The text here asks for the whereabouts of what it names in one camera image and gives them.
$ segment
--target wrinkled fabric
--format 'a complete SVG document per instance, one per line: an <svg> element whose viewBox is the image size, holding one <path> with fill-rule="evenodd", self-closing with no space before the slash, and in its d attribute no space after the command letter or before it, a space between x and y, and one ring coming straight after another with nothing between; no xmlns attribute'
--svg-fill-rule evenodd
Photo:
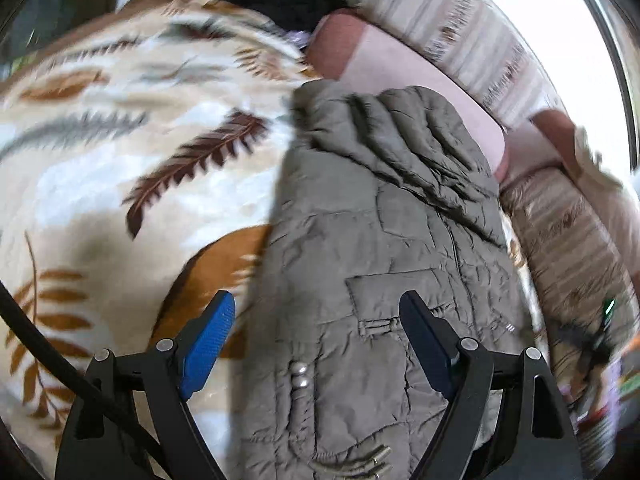
<svg viewBox="0 0 640 480"><path fill-rule="evenodd" d="M416 290L491 350L520 352L530 329L514 307L498 185L429 89L375 97L316 81L294 105L304 128L284 161L249 321L243 478L340 478L329 468L389 446L384 478L406 479L447 403L402 330L401 294ZM294 387L292 362L308 365L306 387Z"/></svg>

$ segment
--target blue gripper pad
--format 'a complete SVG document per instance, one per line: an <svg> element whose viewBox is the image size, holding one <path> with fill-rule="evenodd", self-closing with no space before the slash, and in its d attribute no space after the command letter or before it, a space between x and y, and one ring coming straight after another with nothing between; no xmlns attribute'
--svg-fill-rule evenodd
<svg viewBox="0 0 640 480"><path fill-rule="evenodd" d="M220 290L200 317L191 319L178 334L176 357L182 400L203 389L235 319L234 297Z"/></svg>

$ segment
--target brown striped pillow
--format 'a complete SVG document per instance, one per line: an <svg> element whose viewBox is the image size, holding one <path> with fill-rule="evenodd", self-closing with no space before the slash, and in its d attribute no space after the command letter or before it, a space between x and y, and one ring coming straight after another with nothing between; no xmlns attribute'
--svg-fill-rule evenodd
<svg viewBox="0 0 640 480"><path fill-rule="evenodd" d="M564 109L538 59L491 0L359 0L365 17L457 82L504 126Z"/></svg>

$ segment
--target drawstring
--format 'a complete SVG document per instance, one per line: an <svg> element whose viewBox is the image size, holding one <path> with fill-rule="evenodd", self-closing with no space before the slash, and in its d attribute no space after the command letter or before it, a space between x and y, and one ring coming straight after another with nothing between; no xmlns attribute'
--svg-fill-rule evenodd
<svg viewBox="0 0 640 480"><path fill-rule="evenodd" d="M369 459L355 460L349 464L324 464L314 459L304 459L293 450L296 456L317 473L327 473L338 478L359 477L360 480L378 480L391 471L391 464L382 461L391 453L389 446L381 446Z"/></svg>

